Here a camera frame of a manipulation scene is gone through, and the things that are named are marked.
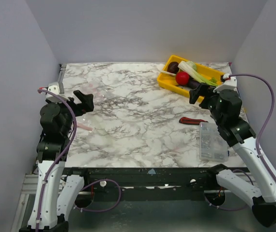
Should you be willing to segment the purple eggplant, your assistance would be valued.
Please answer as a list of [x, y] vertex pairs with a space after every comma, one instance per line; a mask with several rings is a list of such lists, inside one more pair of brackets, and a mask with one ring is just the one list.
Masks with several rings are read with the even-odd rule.
[[196, 81], [195, 79], [189, 79], [187, 86], [190, 89], [196, 89], [198, 86], [200, 85], [200, 83], [198, 81]]

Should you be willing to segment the clear pink zip top bag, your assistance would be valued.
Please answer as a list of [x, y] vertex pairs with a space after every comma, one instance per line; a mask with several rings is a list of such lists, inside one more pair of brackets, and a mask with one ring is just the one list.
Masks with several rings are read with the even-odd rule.
[[[79, 87], [79, 90], [84, 94], [93, 95], [94, 107], [97, 107], [106, 100], [110, 100], [115, 97], [113, 92], [104, 85], [102, 80], [99, 79], [82, 84]], [[90, 132], [94, 129], [92, 120], [87, 118], [86, 114], [77, 117], [77, 127]]]

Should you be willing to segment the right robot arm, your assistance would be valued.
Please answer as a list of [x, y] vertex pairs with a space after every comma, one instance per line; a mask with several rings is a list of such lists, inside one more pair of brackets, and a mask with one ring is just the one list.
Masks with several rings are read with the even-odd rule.
[[206, 176], [211, 189], [220, 186], [242, 199], [252, 210], [256, 220], [264, 227], [276, 224], [276, 170], [258, 143], [251, 126], [239, 114], [242, 100], [233, 89], [216, 91], [215, 87], [201, 83], [189, 92], [190, 104], [203, 97], [200, 107], [208, 109], [220, 136], [243, 160], [256, 181], [256, 186], [236, 176], [223, 165], [212, 168]]

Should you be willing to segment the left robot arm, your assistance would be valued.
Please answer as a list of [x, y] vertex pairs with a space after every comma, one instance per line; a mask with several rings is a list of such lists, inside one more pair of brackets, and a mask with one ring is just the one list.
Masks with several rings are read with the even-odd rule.
[[61, 177], [68, 150], [76, 135], [76, 117], [94, 110], [93, 95], [79, 90], [74, 95], [80, 100], [64, 98], [48, 88], [38, 90], [46, 93], [46, 105], [40, 110], [42, 134], [37, 145], [38, 183], [31, 216], [21, 232], [66, 232], [68, 217], [79, 191], [90, 187], [85, 174], [70, 174], [63, 189]]

